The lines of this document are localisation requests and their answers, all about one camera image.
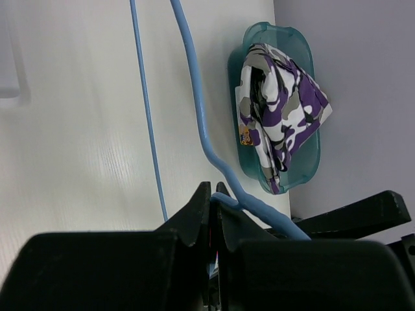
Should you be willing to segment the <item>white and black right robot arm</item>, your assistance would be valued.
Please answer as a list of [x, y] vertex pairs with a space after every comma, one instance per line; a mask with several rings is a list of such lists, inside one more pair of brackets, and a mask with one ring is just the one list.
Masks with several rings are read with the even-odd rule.
[[414, 255], [409, 253], [413, 236], [380, 246], [358, 243], [363, 238], [392, 227], [410, 222], [411, 218], [401, 195], [391, 190], [383, 191], [359, 202], [296, 222], [313, 238], [336, 238], [336, 241], [299, 243], [281, 260], [291, 260], [297, 265], [323, 266], [414, 265]]

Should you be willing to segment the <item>purple camouflage trousers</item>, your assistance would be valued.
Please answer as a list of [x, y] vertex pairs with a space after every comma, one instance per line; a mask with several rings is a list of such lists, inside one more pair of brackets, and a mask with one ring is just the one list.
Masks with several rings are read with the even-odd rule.
[[292, 156], [332, 113], [327, 95], [292, 58], [266, 44], [253, 44], [235, 89], [239, 139], [255, 148], [272, 194]]

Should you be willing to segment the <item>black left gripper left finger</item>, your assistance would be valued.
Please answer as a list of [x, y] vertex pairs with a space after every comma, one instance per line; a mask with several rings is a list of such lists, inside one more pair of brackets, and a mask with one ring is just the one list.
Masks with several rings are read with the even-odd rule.
[[211, 185], [153, 231], [41, 233], [1, 288], [2, 310], [201, 310], [209, 298]]

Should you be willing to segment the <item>teal plastic bin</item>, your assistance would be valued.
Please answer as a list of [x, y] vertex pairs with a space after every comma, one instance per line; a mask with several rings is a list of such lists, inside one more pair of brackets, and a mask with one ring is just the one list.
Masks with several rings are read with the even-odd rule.
[[[292, 58], [307, 74], [314, 77], [314, 64], [307, 40], [301, 32], [292, 27], [280, 27], [262, 21], [248, 27], [240, 46], [234, 49], [228, 58], [228, 81], [230, 86], [233, 126], [237, 141], [239, 164], [246, 176], [259, 182], [266, 193], [270, 187], [262, 173], [257, 152], [253, 146], [240, 143], [237, 120], [236, 88], [240, 85], [240, 75], [248, 48], [254, 43], [267, 43]], [[315, 175], [320, 164], [320, 132], [316, 131], [293, 155], [291, 165], [286, 172], [280, 174], [280, 194], [293, 187], [307, 183]]]

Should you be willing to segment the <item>light blue wire hanger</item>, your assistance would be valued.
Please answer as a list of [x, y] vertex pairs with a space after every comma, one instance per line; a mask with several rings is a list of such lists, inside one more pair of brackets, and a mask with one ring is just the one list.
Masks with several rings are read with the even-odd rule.
[[[152, 153], [152, 162], [156, 178], [156, 185], [158, 188], [158, 195], [160, 199], [163, 220], [167, 221], [169, 218], [167, 214], [165, 198], [161, 184], [160, 168], [158, 165], [154, 129], [150, 110], [150, 100], [148, 97], [147, 80], [143, 61], [143, 51], [139, 32], [137, 7], [135, 1], [130, 1], [129, 3], [132, 16], [137, 60], [140, 71], [141, 88], [145, 106], [145, 115], [147, 120], [148, 135], [150, 139], [150, 149]], [[200, 143], [202, 145], [204, 155], [206, 156], [207, 160], [224, 176], [225, 180], [227, 181], [228, 185], [230, 186], [231, 190], [235, 195], [235, 198], [231, 198], [223, 193], [216, 192], [211, 195], [210, 200], [212, 202], [223, 203], [224, 205], [227, 205], [228, 207], [231, 207], [232, 209], [235, 209], [237, 211], [247, 210], [257, 218], [259, 218], [263, 223], [269, 225], [271, 228], [273, 228], [276, 231], [279, 231], [288, 238], [291, 238], [293, 240], [310, 240], [311, 238], [304, 231], [302, 231], [288, 216], [279, 212], [270, 205], [266, 204], [264, 201], [247, 193], [243, 189], [243, 186], [240, 184], [231, 166], [229, 166], [226, 162], [219, 158], [218, 155], [214, 152], [211, 144], [211, 139], [208, 133], [205, 102], [202, 90], [202, 79], [200, 76], [200, 70], [198, 66], [198, 60], [192, 35], [189, 30], [189, 25], [185, 18], [181, 2], [171, 1], [170, 4], [174, 12], [176, 23], [180, 30], [180, 34], [185, 48], [187, 64], [191, 78], [191, 86], [193, 91], [198, 136], [200, 139]]]

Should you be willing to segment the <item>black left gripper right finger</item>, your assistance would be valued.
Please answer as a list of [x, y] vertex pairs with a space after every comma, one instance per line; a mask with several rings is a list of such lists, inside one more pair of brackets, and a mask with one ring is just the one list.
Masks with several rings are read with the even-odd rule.
[[[299, 243], [219, 205], [219, 299], [223, 310], [413, 310], [414, 265], [297, 265], [281, 260]], [[369, 241], [358, 243], [386, 246]]]

